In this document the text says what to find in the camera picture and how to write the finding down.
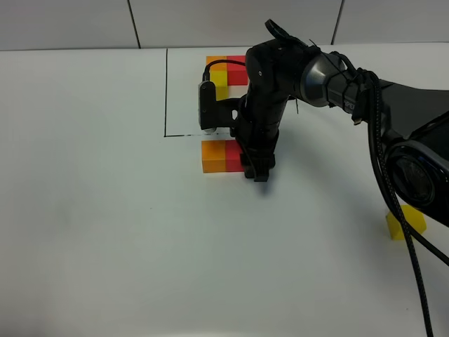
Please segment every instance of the white surface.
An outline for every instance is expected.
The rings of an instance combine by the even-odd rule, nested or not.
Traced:
[[[394,54],[389,65],[369,48],[344,51],[356,65],[413,82],[413,59]],[[438,58],[415,76],[447,88],[439,66],[448,51],[432,48]],[[268,185],[204,175],[201,137],[163,137],[165,55],[0,53],[2,332],[423,336],[365,126],[338,109],[301,105],[296,115],[289,106]],[[195,65],[203,51],[188,55],[170,71]],[[196,87],[201,71],[190,69],[169,81]],[[168,100],[185,114],[178,123],[196,119],[196,100]],[[429,221],[426,237],[449,253],[447,228]],[[417,251],[435,335],[447,336],[449,270]]]
[[[446,0],[346,0],[336,44],[449,41]]]
[[[0,50],[137,47],[126,0],[0,1]]]
[[[291,34],[329,44],[335,0],[131,0],[142,47],[252,46],[269,39],[273,19]]]

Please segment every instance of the block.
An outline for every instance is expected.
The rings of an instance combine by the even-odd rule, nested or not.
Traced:
[[[243,172],[240,164],[242,150],[235,140],[226,140],[226,172]]]
[[[229,98],[229,89],[227,86],[215,87],[216,100],[226,100]]]
[[[401,208],[410,226],[415,228],[418,233],[422,234],[427,229],[426,220],[424,219],[422,213],[409,205],[402,205]],[[405,239],[401,224],[391,212],[387,215],[387,225],[392,240],[396,241]]]
[[[233,70],[227,72],[227,85],[228,86],[247,86],[248,75],[245,68],[243,70]]]
[[[226,59],[227,59],[227,56],[207,56],[206,57],[206,64],[208,65],[212,61],[226,60]],[[215,71],[215,70],[227,71],[227,63],[217,63],[216,65],[213,65],[210,68],[210,70],[211,71]]]
[[[245,62],[245,55],[232,55],[232,56],[227,56],[228,60],[233,60],[233,61],[240,61],[240,62]],[[227,64],[227,70],[228,71],[236,71],[236,70],[244,70],[245,67],[241,66],[241,65],[234,65],[232,63],[228,63]]]
[[[224,140],[203,140],[201,161],[204,173],[226,172],[226,142]]]
[[[215,86],[228,86],[226,71],[211,71],[210,80],[215,84]]]
[[[245,62],[244,55],[228,56],[228,60],[235,60]],[[248,75],[246,74],[246,68],[241,65],[234,65],[228,63],[227,65],[227,85],[228,86],[247,86]]]

